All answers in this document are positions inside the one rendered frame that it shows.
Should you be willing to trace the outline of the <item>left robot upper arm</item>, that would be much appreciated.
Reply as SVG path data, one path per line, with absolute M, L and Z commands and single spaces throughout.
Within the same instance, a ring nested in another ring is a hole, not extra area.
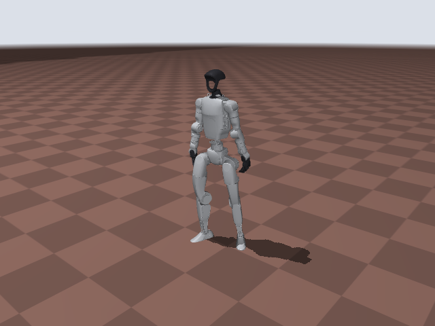
M 232 125 L 232 130 L 230 130 L 230 136 L 233 139 L 237 139 L 238 138 L 237 130 L 241 129 L 239 113 L 238 113 L 239 106 L 236 101 L 232 101 L 228 99 L 226 99 L 222 103 L 225 112 L 228 113 L 228 117 Z

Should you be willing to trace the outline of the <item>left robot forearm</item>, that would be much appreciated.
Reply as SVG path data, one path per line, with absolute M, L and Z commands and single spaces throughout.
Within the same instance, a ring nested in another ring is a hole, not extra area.
M 237 130 L 238 138 L 235 139 L 235 143 L 237 144 L 238 153 L 240 156 L 244 156 L 245 160 L 247 160 L 250 157 L 250 154 L 247 152 L 247 148 L 245 146 L 245 139 L 243 136 L 243 133 L 241 129 Z

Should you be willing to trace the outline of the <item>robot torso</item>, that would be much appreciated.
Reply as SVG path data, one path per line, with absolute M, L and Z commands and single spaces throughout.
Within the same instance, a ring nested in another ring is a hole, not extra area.
M 207 149 L 207 160 L 215 165 L 223 165 L 223 157 L 228 155 L 228 149 L 223 147 L 223 142 L 220 139 L 228 138 L 231 123 L 222 102 L 230 99 L 223 97 L 223 95 L 218 98 L 209 98 L 212 94 L 209 96 L 208 94 L 201 101 L 205 137 L 214 140 L 209 142 L 211 147 Z M 216 96 L 220 96 L 220 94 L 216 94 Z

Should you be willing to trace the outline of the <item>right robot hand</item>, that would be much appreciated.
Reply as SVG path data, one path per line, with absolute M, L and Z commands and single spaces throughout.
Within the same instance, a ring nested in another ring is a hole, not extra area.
M 198 155 L 197 153 L 196 154 L 194 153 L 194 150 L 190 150 L 190 157 L 192 158 L 193 166 L 194 166 L 194 161 L 195 161 L 195 158 L 197 155 Z

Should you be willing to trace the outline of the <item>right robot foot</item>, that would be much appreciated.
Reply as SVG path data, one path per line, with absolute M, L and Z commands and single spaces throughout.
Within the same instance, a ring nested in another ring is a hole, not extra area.
M 204 233 L 205 233 L 205 231 L 204 231 Z M 190 241 L 191 242 L 200 242 L 200 241 L 206 240 L 208 238 L 212 238 L 212 237 L 213 237 L 213 232 L 211 230 L 207 230 L 207 234 L 204 235 L 202 233 L 199 233 L 197 236 L 195 236 Z

